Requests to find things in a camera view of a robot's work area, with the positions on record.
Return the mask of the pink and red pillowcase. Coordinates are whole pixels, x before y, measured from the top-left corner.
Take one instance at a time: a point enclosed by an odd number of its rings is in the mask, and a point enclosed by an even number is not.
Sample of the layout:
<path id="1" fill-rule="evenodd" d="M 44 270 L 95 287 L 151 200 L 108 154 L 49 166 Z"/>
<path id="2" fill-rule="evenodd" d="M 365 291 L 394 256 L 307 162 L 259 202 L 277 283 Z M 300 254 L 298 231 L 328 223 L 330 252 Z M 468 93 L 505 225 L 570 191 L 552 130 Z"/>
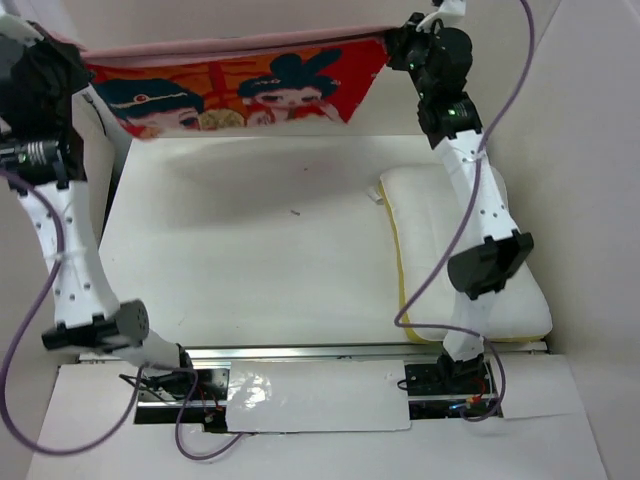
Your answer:
<path id="1" fill-rule="evenodd" d="M 350 121 L 388 60 L 386 28 L 348 27 L 89 50 L 92 86 L 132 137 Z"/>

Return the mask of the white pillow with yellow edge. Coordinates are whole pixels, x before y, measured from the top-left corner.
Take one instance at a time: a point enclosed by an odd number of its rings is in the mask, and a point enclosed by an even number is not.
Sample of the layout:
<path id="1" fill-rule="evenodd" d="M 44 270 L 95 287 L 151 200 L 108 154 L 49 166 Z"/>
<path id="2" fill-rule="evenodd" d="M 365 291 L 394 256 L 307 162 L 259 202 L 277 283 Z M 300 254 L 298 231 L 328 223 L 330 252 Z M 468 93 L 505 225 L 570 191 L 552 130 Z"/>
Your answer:
<path id="1" fill-rule="evenodd" d="M 399 304 L 405 306 L 442 259 L 468 205 L 460 201 L 444 167 L 396 167 L 384 172 L 378 191 L 386 208 L 396 250 Z M 505 238 L 477 233 L 470 221 L 442 271 L 401 321 L 413 343 L 441 342 L 458 322 L 458 298 L 479 303 L 495 295 L 487 321 L 469 327 L 499 342 L 528 342 L 552 330 L 541 288 L 526 264 L 531 235 L 514 226 Z"/>

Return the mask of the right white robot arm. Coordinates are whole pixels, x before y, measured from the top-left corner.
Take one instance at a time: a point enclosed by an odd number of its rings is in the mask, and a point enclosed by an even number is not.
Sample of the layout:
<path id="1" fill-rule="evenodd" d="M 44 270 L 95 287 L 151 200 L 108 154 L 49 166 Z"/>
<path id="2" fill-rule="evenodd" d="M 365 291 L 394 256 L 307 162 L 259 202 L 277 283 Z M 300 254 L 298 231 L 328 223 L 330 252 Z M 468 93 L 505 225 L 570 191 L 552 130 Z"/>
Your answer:
<path id="1" fill-rule="evenodd" d="M 484 129 L 465 91 L 473 63 L 472 42 L 442 16 L 414 13 L 385 36 L 388 66 L 409 74 L 419 96 L 417 117 L 432 151 L 443 162 L 464 213 L 441 259 L 394 320 L 405 330 L 425 323 L 404 322 L 409 309 L 445 271 L 456 295 L 445 325 L 435 379 L 448 392 L 479 376 L 491 309 L 534 247 L 519 231 L 491 171 Z"/>

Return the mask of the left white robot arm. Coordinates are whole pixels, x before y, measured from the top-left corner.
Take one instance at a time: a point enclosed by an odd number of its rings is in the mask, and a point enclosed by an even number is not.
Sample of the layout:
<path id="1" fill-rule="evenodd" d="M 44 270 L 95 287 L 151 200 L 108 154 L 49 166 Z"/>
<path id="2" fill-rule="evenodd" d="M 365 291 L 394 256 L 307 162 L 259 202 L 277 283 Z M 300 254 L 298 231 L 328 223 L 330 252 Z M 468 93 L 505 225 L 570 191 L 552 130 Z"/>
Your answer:
<path id="1" fill-rule="evenodd" d="M 140 300 L 120 301 L 98 252 L 74 95 L 91 80 L 79 49 L 34 22 L 1 16 L 1 169 L 29 215 L 54 276 L 48 351 L 113 355 L 146 370 L 144 385 L 176 399 L 196 390 L 183 347 L 149 326 Z"/>

